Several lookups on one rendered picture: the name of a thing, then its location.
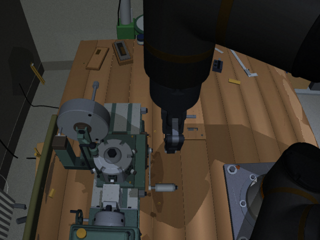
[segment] yellow block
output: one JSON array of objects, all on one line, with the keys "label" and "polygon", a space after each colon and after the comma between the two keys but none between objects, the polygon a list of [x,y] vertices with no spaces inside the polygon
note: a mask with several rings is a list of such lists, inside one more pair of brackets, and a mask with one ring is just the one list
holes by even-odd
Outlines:
[{"label": "yellow block", "polygon": [[76,231],[76,236],[80,239],[84,239],[87,236],[87,231],[84,228],[79,228]]},{"label": "yellow block", "polygon": [[238,81],[238,80],[233,80],[233,79],[231,79],[231,78],[229,78],[229,83],[233,83],[233,84],[238,84],[238,85],[240,85],[240,81]]},{"label": "yellow block", "polygon": [[53,199],[55,193],[56,193],[56,190],[54,190],[54,189],[52,188],[52,189],[51,189],[51,192],[50,192],[50,194],[49,194],[49,197]]}]

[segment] metal bracket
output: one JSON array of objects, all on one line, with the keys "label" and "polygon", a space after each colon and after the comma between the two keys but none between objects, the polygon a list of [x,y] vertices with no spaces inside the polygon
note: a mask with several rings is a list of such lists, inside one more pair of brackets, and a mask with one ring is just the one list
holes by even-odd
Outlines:
[{"label": "metal bracket", "polygon": [[235,56],[235,58],[237,59],[237,61],[240,63],[241,67],[243,68],[243,70],[245,71],[245,73],[247,74],[248,77],[256,77],[258,76],[258,74],[256,73],[250,73],[250,71],[245,67],[245,65],[242,63],[242,61],[240,60],[240,58],[237,56],[237,54],[235,53],[235,51],[231,50],[232,54]]}]

